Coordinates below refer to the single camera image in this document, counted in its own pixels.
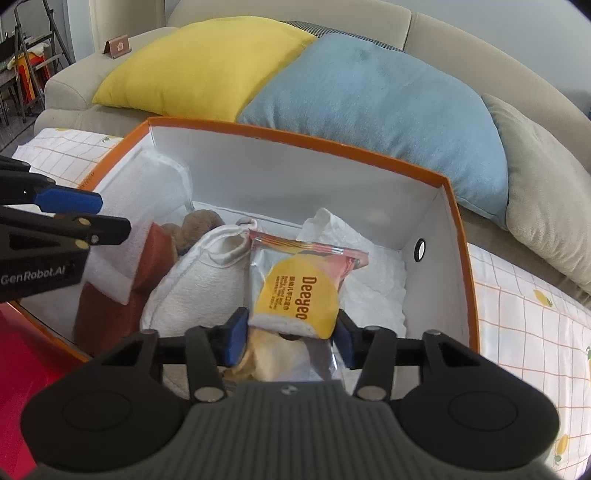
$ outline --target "blue gripper pad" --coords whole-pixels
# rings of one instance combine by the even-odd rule
[[[236,365],[242,356],[248,334],[248,309],[238,309],[225,325],[228,328],[227,343],[224,348],[225,364]]]
[[[342,322],[336,322],[332,336],[333,342],[339,350],[343,363],[347,368],[359,368],[355,365],[355,350],[351,333],[345,328]]]
[[[35,205],[48,213],[79,212],[95,215],[103,207],[103,199],[95,192],[55,185],[37,193]]]

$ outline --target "white tissue paper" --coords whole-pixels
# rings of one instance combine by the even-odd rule
[[[131,233],[121,245],[93,247],[84,278],[127,305],[152,223],[161,223],[179,208],[185,215],[193,210],[191,175],[176,160],[143,148],[96,191],[103,197],[100,214],[127,218]]]
[[[369,265],[350,272],[340,288],[340,307],[359,327],[380,326],[406,336],[406,269],[400,252],[374,245],[325,208],[304,222],[297,240],[367,252]]]

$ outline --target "orange cloth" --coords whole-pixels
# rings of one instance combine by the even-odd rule
[[[35,55],[33,52],[28,53],[29,62],[31,63],[31,67],[35,68],[35,66],[45,60],[44,56]],[[33,88],[33,81],[31,80],[31,76],[29,75],[29,69],[27,68],[27,61],[23,55],[20,55],[17,62],[18,74],[21,81],[21,88],[22,94],[25,100],[25,103],[30,102],[33,100],[37,95],[35,95],[35,89]],[[39,87],[41,90],[45,88],[45,84],[49,80],[51,76],[49,74],[49,69],[47,65],[45,65],[41,70],[36,72],[37,80],[39,81]]]
[[[98,355],[137,332],[152,290],[173,265],[172,237],[162,227],[152,224],[139,260],[129,303],[121,305],[86,283],[74,323],[74,342],[86,353]]]

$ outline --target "plush toy ear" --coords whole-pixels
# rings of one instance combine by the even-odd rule
[[[197,210],[183,220],[181,235],[175,238],[179,255],[184,255],[210,230],[224,225],[222,218],[213,210]]]

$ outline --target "blue pillow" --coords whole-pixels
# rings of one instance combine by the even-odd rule
[[[238,122],[438,171],[460,205],[506,228],[507,160],[485,104],[468,85],[405,53],[325,35],[271,79]]]

